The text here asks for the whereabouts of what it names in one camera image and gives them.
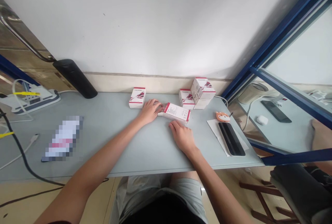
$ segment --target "power strip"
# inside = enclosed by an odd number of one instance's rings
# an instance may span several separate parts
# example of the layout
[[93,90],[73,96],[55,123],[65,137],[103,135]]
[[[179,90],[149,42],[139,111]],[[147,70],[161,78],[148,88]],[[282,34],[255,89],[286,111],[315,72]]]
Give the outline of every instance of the power strip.
[[[60,95],[54,89],[48,90],[50,96],[42,98],[37,95],[28,95],[24,98],[19,98],[19,101],[23,105],[24,109],[30,113],[40,108],[43,108],[48,105],[52,105],[55,102],[61,100]],[[8,97],[1,98],[0,102],[11,107],[11,112],[17,115],[25,115],[26,113],[22,110],[21,106],[18,104],[13,94],[8,95]]]

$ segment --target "floor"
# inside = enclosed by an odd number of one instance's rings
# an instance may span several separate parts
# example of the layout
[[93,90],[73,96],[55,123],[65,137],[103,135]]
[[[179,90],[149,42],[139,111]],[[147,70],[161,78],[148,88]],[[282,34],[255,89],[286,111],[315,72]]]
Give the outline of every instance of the floor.
[[[233,193],[242,207],[250,215],[250,210],[256,210],[264,214],[263,207],[259,202],[256,193],[239,187],[239,181],[260,184],[259,180],[268,181],[270,179],[269,172],[273,167],[252,167],[249,171],[244,168],[216,170],[218,176],[223,180],[226,186]],[[107,224],[113,206],[116,189],[118,187],[120,177],[110,178],[108,182],[101,184],[97,190],[89,198],[81,224]],[[0,184],[0,204],[9,200],[34,194],[44,190],[57,188],[43,182],[37,183],[17,183],[17,184]],[[22,200],[17,203],[7,205],[0,208],[0,223],[16,224],[16,223],[33,223],[43,210],[56,197],[59,191],[46,193],[29,199]],[[218,224],[218,219],[214,213],[212,205],[206,192],[203,190],[203,204],[206,216],[210,224]],[[282,197],[263,194],[273,216],[276,219],[285,218],[275,209],[280,206],[289,209],[289,206]],[[253,223],[262,223],[252,218]]]

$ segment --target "hand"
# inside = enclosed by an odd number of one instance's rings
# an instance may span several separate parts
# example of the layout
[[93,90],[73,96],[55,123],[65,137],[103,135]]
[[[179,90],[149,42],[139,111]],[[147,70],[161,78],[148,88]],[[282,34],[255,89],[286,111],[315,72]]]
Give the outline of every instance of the hand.
[[162,106],[163,104],[160,103],[156,99],[149,100],[148,102],[145,102],[144,107],[137,117],[137,119],[140,121],[141,124],[146,125],[148,123],[151,123],[155,120],[155,118],[158,116],[158,113],[162,112],[164,110]]
[[177,146],[186,154],[186,156],[189,156],[190,153],[198,150],[191,129],[183,126],[178,120],[172,121],[168,126],[172,130]]

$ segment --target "cartoon dog figure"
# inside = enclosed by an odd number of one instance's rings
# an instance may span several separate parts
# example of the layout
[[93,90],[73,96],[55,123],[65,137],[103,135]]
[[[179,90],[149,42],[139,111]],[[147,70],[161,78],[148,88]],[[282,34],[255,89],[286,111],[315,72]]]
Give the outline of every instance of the cartoon dog figure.
[[217,116],[217,120],[219,120],[220,122],[230,122],[231,118],[223,112],[215,112],[216,116]]

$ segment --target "red and white medicine box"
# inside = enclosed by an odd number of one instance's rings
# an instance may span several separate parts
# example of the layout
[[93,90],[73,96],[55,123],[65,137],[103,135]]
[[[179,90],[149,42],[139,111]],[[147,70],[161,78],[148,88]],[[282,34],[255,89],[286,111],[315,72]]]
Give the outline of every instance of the red and white medicine box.
[[145,87],[134,87],[129,100],[129,107],[137,109],[143,108],[145,94]]
[[195,91],[193,91],[193,86],[192,86],[192,92],[193,92],[193,98],[194,98],[194,110],[195,109],[205,109],[205,107],[210,103],[211,100],[203,100],[198,98],[198,95]]
[[210,100],[215,95],[211,83],[205,77],[196,77],[193,81],[192,91],[198,95],[198,98],[202,100]]
[[179,98],[181,107],[184,109],[194,109],[195,102],[190,89],[180,89]]
[[162,116],[170,120],[178,120],[181,124],[186,125],[189,121],[190,110],[168,102],[164,108],[164,111],[158,113],[158,116]]

